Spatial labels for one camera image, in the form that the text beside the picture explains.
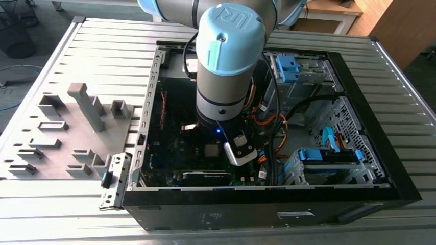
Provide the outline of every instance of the ur logo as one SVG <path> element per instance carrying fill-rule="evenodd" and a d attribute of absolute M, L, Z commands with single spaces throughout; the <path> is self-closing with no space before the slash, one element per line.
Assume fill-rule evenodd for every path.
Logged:
<path fill-rule="evenodd" d="M 217 18 L 221 21 L 230 23 L 236 28 L 244 29 L 252 16 L 250 13 L 225 6 Z"/>

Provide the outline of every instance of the aluminum slotted table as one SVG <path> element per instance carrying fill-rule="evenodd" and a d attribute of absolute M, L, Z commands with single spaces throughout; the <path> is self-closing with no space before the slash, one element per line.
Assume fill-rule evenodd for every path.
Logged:
<path fill-rule="evenodd" d="M 38 110 L 40 96 L 56 93 L 70 82 L 86 83 L 89 95 L 97 95 L 101 103 L 124 100 L 134 106 L 125 140 L 125 151 L 133 152 L 154 43 L 186 42 L 193 34 L 193 29 L 172 23 L 74 18 L 0 137 L 0 153 L 14 144 L 25 121 Z M 436 231 L 436 116 L 380 43 L 358 36 L 274 31 L 266 47 L 341 53 L 420 190 L 421 201 L 344 226 L 148 233 L 125 211 L 98 211 L 97 180 L 2 180 L 0 241 L 129 240 L 136 244 L 133 241 L 214 238 L 213 241 L 242 243 L 256 236 L 264 243 L 289 244 L 302 239 L 294 234 L 310 233 L 304 239 L 312 244 L 317 244 L 314 239 L 320 244 L 338 241 L 364 244 L 380 237 L 390 242 L 406 242 L 410 236 L 417 243 L 430 236 Z M 340 232 L 336 238 L 330 237 L 333 232 Z"/>

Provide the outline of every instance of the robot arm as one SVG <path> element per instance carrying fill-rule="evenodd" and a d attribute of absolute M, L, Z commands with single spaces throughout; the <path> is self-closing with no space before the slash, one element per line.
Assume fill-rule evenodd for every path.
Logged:
<path fill-rule="evenodd" d="M 236 166 L 257 156 L 237 117 L 254 66 L 272 30 L 277 24 L 294 23 L 305 1 L 138 0 L 146 13 L 198 29 L 198 121 L 212 131 L 222 130 L 224 148 Z"/>

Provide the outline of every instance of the metal bracket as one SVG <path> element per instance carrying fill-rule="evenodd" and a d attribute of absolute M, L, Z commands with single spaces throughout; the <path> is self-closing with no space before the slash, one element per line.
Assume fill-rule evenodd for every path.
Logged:
<path fill-rule="evenodd" d="M 112 156 L 109 169 L 101 178 L 101 187 L 105 190 L 101 195 L 101 204 L 98 207 L 101 211 L 122 210 L 121 202 L 128 182 L 130 162 L 130 153 L 124 152 Z"/>

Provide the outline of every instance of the gray block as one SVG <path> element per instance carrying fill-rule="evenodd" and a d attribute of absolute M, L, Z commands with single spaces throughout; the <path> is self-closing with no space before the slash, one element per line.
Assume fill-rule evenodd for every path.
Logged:
<path fill-rule="evenodd" d="M 92 163 L 96 154 L 90 149 L 73 149 L 70 155 L 73 155 L 77 162 Z"/>
<path fill-rule="evenodd" d="M 89 96 L 89 99 L 90 99 L 92 105 L 94 106 L 94 109 L 97 110 L 98 116 L 102 116 L 105 113 L 104 113 L 104 107 L 101 105 L 98 97 Z"/>
<path fill-rule="evenodd" d="M 124 101 L 114 100 L 110 105 L 110 112 L 114 119 L 130 118 L 130 112 Z"/>
<path fill-rule="evenodd" d="M 61 145 L 61 142 L 58 139 L 29 139 L 28 146 L 30 147 L 40 147 L 40 148 L 58 148 Z"/>
<path fill-rule="evenodd" d="M 64 131 L 68 128 L 68 124 L 64 121 L 44 121 L 38 124 L 41 131 Z"/>
<path fill-rule="evenodd" d="M 8 167 L 8 172 L 16 176 L 33 175 L 36 173 L 36 167 L 28 163 L 10 164 Z"/>
<path fill-rule="evenodd" d="M 57 95 L 45 94 L 40 100 L 38 108 L 45 116 L 60 116 L 57 108 L 65 106 Z"/>
<path fill-rule="evenodd" d="M 92 160 L 92 168 L 96 170 L 96 172 L 98 173 L 100 176 L 102 176 L 102 174 L 106 171 L 106 163 L 101 160 L 100 156 L 97 154 L 94 154 L 94 158 Z"/>
<path fill-rule="evenodd" d="M 44 153 L 37 148 L 22 148 L 18 149 L 16 155 L 22 160 L 40 160 L 44 157 Z"/>
<path fill-rule="evenodd" d="M 86 94 L 86 85 L 84 83 L 70 83 L 68 88 L 68 95 L 74 98 L 80 111 L 86 118 L 93 130 L 101 132 L 104 129 L 102 121 L 98 111 L 92 105 L 90 98 Z"/>
<path fill-rule="evenodd" d="M 74 178 L 84 178 L 84 177 L 88 177 L 92 174 L 92 170 L 85 164 L 66 165 L 65 171 Z"/>

